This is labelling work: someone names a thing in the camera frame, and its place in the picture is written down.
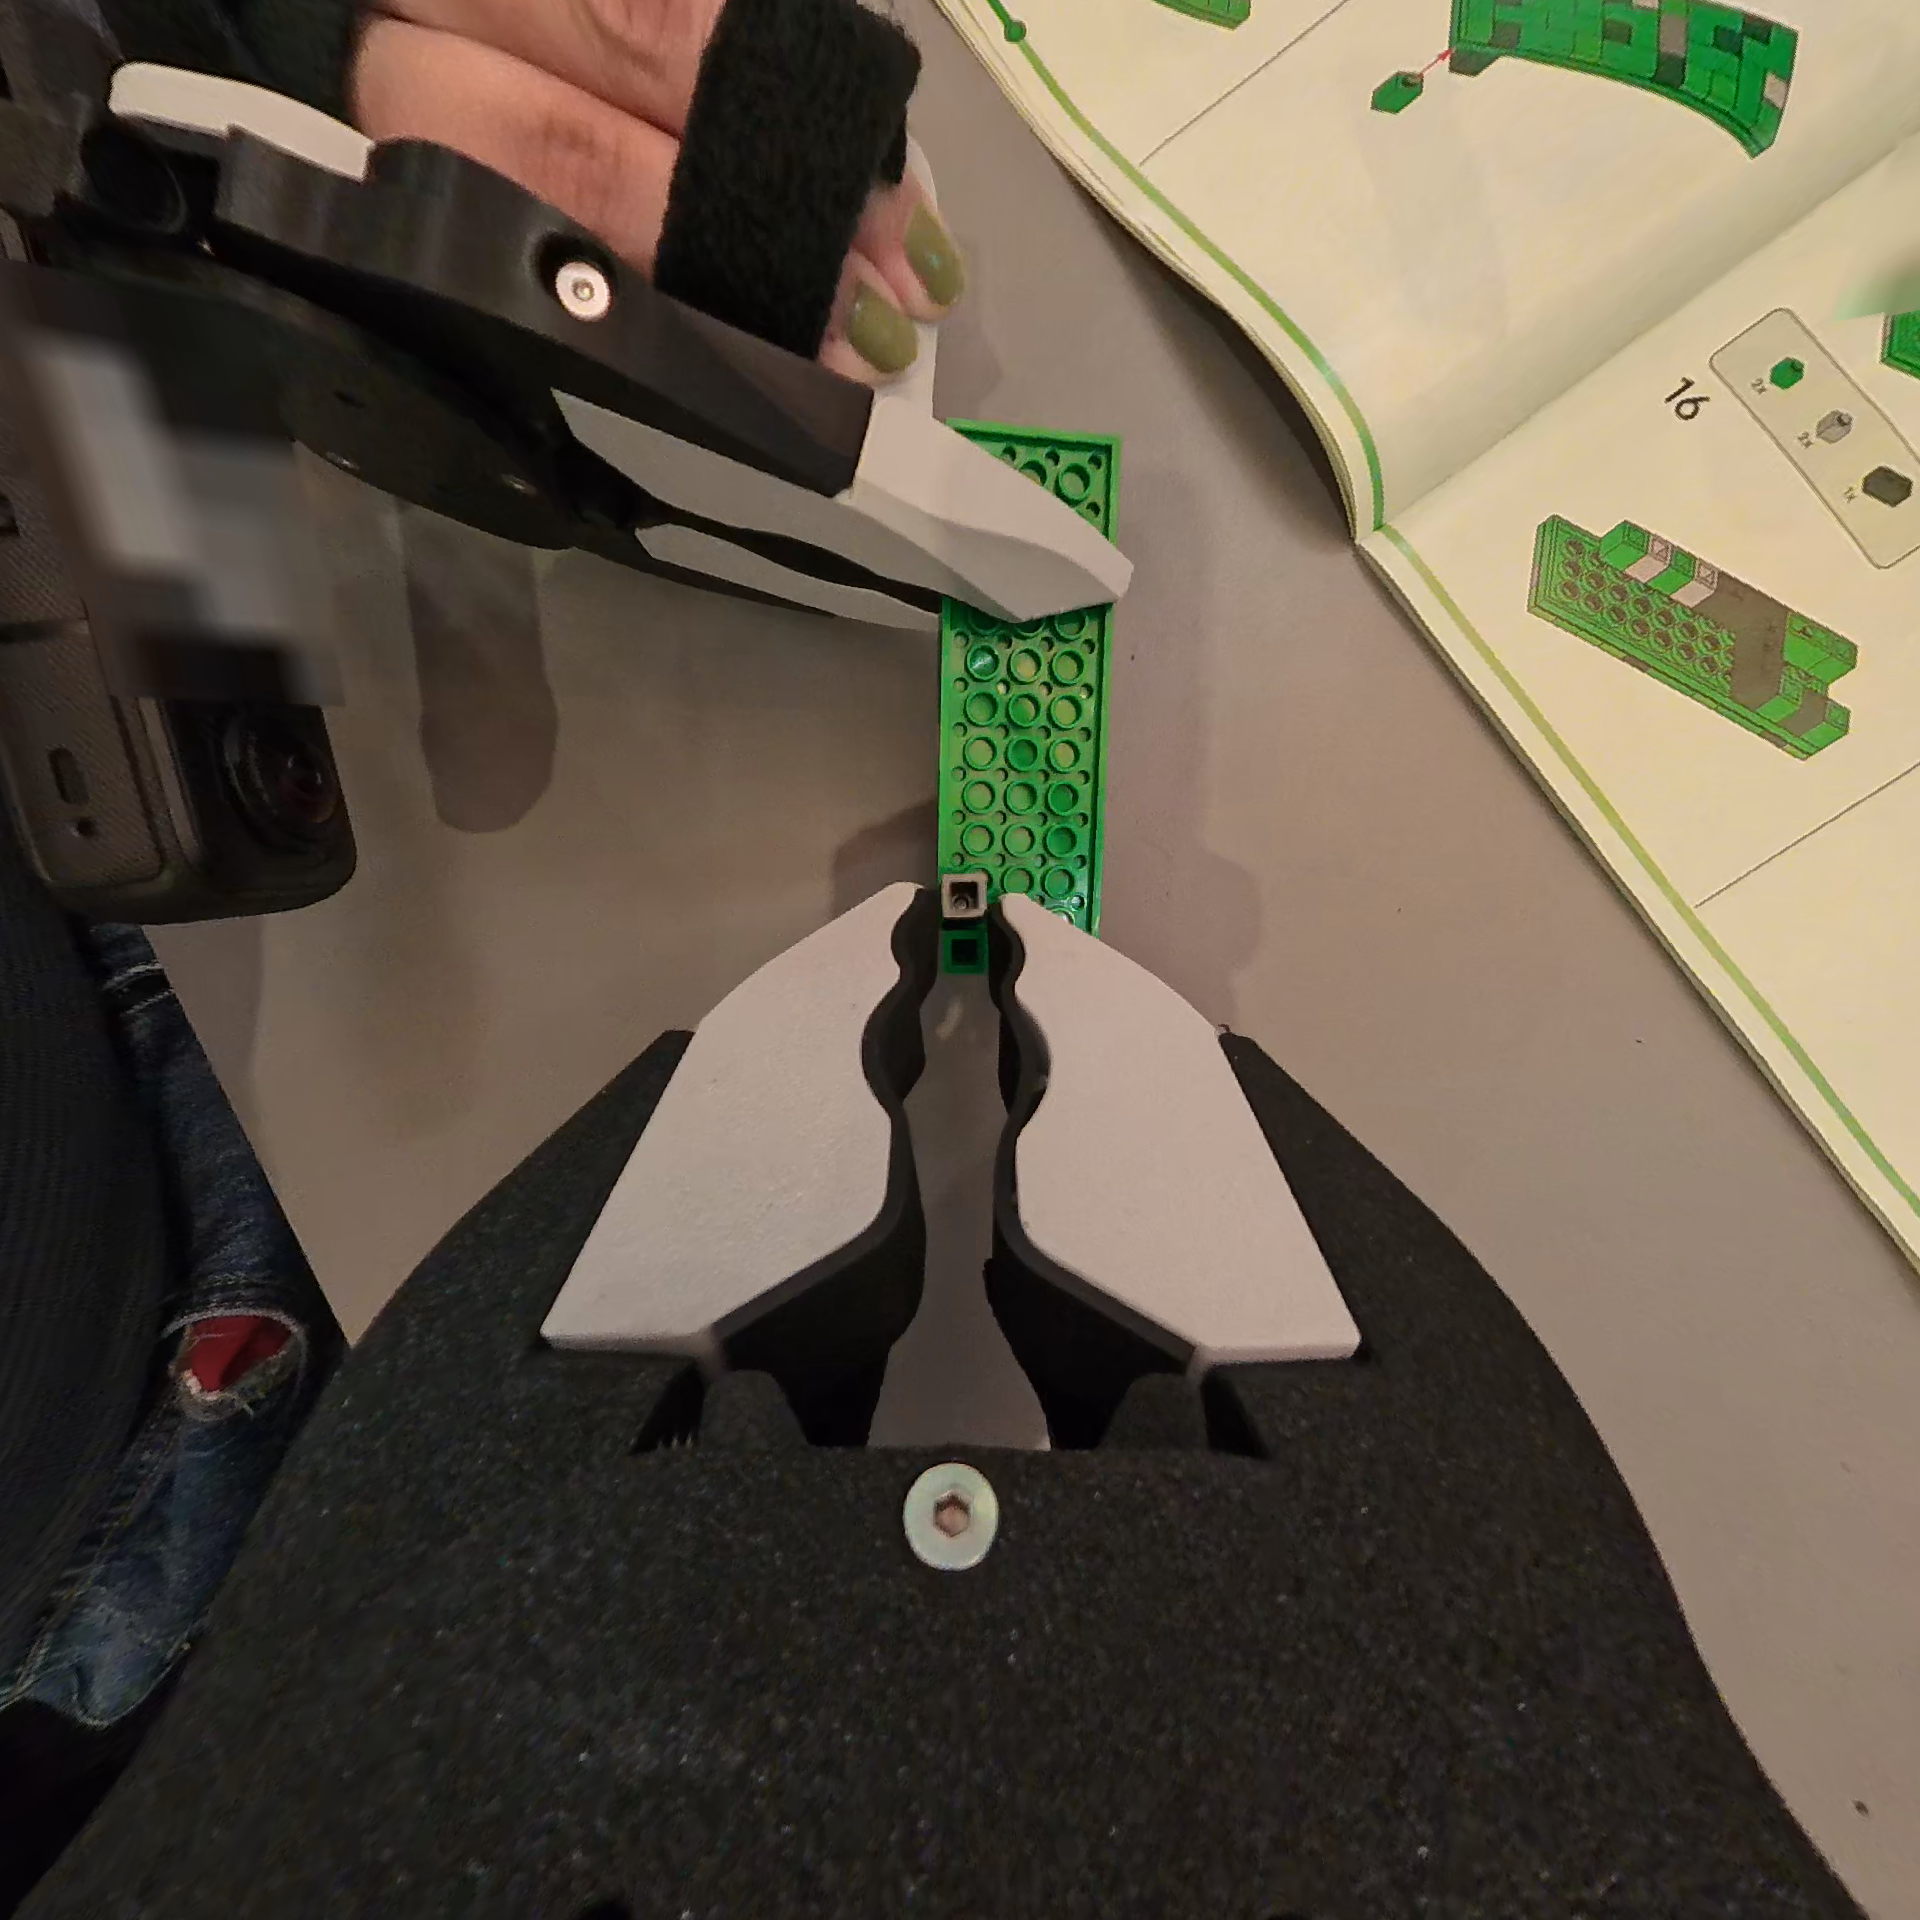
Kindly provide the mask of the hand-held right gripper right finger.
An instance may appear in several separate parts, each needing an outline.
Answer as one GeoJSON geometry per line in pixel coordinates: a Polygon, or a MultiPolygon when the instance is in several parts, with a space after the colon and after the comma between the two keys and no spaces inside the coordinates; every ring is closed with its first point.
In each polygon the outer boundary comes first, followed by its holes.
{"type": "Polygon", "coordinates": [[[1216,1024],[1031,896],[993,931],[1015,1058],[994,1217],[1023,1272],[1178,1369],[1357,1356],[1216,1024]]]}

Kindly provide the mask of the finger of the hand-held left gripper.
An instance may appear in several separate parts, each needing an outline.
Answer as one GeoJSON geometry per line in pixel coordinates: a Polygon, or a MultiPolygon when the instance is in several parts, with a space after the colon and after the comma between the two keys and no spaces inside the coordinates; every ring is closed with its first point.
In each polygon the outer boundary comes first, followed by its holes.
{"type": "Polygon", "coordinates": [[[611,397],[553,392],[570,435],[641,504],[622,509],[613,560],[672,577],[634,540],[639,517],[722,522],[830,548],[879,573],[1002,618],[1123,600],[1134,564],[1094,522],[939,424],[912,397],[855,382],[785,382],[641,417],[611,397]]]}
{"type": "Polygon", "coordinates": [[[933,588],[887,578],[786,536],[705,520],[639,517],[634,540],[672,577],[719,592],[901,634],[937,634],[944,622],[944,600],[933,588]]]}

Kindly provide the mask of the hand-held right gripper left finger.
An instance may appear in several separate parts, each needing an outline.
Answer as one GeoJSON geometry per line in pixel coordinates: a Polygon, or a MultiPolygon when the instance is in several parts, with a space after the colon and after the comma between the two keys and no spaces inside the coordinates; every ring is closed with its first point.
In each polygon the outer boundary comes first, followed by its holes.
{"type": "Polygon", "coordinates": [[[923,1211],[905,1100],[939,900],[880,888],[694,1029],[542,1324],[549,1346],[872,1362],[912,1321],[923,1211]]]}

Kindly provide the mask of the long green brick plate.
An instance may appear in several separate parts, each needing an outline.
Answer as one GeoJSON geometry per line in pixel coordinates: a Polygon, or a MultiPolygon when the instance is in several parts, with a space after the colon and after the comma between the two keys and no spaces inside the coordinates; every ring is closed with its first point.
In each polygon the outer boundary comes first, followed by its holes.
{"type": "Polygon", "coordinates": [[[1015,622],[946,600],[939,675],[937,890],[987,873],[993,902],[1098,937],[1114,603],[1015,622]]]}

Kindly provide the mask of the grey desk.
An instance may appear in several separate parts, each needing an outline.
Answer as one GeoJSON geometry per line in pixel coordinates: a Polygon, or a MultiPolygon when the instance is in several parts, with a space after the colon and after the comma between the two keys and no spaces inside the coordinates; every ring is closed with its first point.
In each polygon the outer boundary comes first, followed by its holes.
{"type": "MultiPolygon", "coordinates": [[[[1915,1745],[1915,1276],[1354,553],[1306,421],[933,4],[952,417],[1114,430],[1105,934],[1262,1043],[1568,1371],[1755,1745],[1915,1745]]],[[[931,649],[310,468],[360,836],[157,949],[343,1328],[658,1032],[933,848],[931,649]]]]}

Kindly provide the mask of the person's left hand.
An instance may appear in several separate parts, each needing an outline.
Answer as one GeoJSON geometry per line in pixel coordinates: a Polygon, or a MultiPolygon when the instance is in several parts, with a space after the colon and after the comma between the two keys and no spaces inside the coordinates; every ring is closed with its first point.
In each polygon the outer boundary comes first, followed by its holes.
{"type": "MultiPolygon", "coordinates": [[[[670,184],[719,2],[374,4],[345,68],[350,121],[514,181],[657,282],[670,184]]],[[[839,266],[822,362],[886,388],[970,284],[921,179],[879,184],[839,266]]]]}

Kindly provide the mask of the person's blue jeans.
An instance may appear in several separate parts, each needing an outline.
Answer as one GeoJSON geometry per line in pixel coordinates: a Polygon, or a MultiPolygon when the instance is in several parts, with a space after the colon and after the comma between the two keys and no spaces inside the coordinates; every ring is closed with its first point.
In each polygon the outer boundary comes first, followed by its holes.
{"type": "Polygon", "coordinates": [[[5,1713],[102,1732],[143,1710],[205,1629],[345,1332],[149,934],[81,937],[152,1124],[173,1269],[161,1371],[104,1512],[5,1662],[5,1713]]]}

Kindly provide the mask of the brick instruction booklet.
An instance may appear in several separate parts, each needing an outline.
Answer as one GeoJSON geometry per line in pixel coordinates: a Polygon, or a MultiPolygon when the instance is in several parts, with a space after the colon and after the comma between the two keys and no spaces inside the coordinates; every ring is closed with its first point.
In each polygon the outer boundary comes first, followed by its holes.
{"type": "Polygon", "coordinates": [[[1915,1258],[1919,4],[943,11],[1915,1258]]]}

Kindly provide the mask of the person's dark ribbed sweater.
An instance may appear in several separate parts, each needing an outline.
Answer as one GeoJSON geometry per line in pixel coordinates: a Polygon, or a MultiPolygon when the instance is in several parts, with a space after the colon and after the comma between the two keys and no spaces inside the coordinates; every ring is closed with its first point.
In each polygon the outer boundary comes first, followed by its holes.
{"type": "Polygon", "coordinates": [[[85,941],[2,846],[2,1667],[106,1507],[169,1266],[154,1129],[85,941]]]}

